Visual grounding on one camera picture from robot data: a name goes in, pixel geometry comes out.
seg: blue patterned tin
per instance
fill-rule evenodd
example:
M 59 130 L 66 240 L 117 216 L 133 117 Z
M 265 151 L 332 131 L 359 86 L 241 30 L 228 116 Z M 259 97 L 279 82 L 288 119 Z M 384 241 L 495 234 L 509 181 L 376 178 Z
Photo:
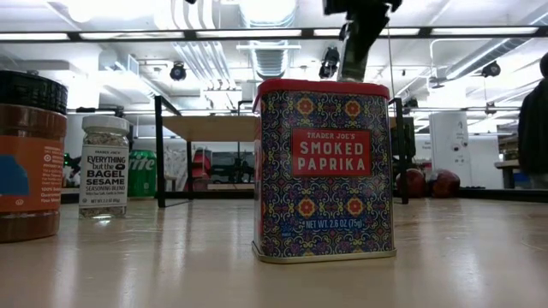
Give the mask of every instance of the blue patterned tin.
M 254 110 L 255 234 L 263 261 L 396 253 L 388 89 L 268 80 Z

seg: red lid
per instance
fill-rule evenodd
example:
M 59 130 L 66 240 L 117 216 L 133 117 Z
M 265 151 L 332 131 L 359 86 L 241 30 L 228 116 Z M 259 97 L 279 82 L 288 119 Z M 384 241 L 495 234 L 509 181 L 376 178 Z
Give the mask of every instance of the red lid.
M 357 82 L 334 82 L 334 81 L 308 81 L 271 79 L 259 86 L 259 93 L 255 98 L 253 110 L 260 98 L 268 92 L 274 91 L 307 91 L 307 92 L 328 92 L 342 94 L 361 94 L 380 96 L 390 99 L 390 91 L 386 86 L 357 83 Z

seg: ceiling light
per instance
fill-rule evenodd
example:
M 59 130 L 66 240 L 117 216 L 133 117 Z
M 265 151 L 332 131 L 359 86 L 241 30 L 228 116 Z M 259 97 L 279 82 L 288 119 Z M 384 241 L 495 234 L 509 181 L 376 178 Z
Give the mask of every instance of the ceiling light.
M 82 39 L 184 39 L 182 32 L 162 33 L 162 32 L 125 32 L 125 33 L 81 33 Z
M 228 31 L 198 31 L 196 37 L 199 39 L 264 39 L 272 37 L 300 37 L 302 30 L 296 29 L 260 29 L 260 30 L 228 30 Z
M 237 50 L 299 50 L 300 45 L 269 45 L 269 44 L 258 44 L 258 45 L 237 45 Z
M 71 3 L 68 6 L 68 15 L 73 21 L 79 23 L 88 22 L 93 18 L 92 5 L 87 1 Z
M 297 7 L 296 0 L 241 0 L 239 3 L 247 20 L 264 24 L 286 20 Z
M 331 36 L 338 37 L 341 29 L 316 29 L 314 30 L 314 36 Z
M 0 40 L 69 40 L 66 33 L 0 33 Z
M 511 34 L 533 34 L 539 30 L 538 27 L 452 27 L 435 28 L 432 35 L 511 35 Z
M 412 35 L 419 34 L 420 29 L 419 28 L 387 28 L 387 29 L 383 29 L 383 31 L 381 31 L 380 35 L 381 36 L 383 36 L 383 35 L 388 36 L 389 31 L 390 31 L 390 36 L 396 36 L 396 35 L 412 36 Z

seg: sprite can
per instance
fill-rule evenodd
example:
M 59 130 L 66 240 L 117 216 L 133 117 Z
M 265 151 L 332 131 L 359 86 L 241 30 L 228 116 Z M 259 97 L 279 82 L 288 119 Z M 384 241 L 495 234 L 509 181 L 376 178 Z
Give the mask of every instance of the sprite can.
M 156 154 L 153 151 L 131 151 L 128 173 L 128 197 L 154 197 L 154 193 L 156 193 Z

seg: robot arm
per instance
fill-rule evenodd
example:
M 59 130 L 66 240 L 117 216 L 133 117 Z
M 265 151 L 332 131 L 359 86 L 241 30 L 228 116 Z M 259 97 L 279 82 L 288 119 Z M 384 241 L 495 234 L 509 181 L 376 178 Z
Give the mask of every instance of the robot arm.
M 339 38 L 344 41 L 338 81 L 363 82 L 367 54 L 402 0 L 323 0 L 326 15 L 346 13 L 347 23 Z

